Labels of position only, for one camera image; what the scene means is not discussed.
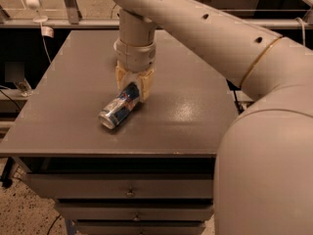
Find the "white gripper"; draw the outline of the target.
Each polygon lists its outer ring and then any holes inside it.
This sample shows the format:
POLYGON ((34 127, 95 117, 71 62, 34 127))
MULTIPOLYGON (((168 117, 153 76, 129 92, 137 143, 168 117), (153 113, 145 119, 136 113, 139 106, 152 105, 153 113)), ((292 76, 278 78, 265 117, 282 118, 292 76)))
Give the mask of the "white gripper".
POLYGON ((139 72, 140 101, 144 103, 150 96, 155 70, 151 68, 156 59, 157 45, 131 46, 117 39, 113 48, 117 57, 115 79, 119 90, 134 80, 134 72, 139 72))

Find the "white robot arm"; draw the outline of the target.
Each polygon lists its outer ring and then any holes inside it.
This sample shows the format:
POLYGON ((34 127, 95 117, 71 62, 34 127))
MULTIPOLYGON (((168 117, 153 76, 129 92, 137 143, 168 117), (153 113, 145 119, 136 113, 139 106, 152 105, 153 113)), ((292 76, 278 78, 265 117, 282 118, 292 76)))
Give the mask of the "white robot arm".
POLYGON ((216 235, 313 235, 313 53, 194 0, 113 0, 160 25, 249 98, 214 173, 216 235))

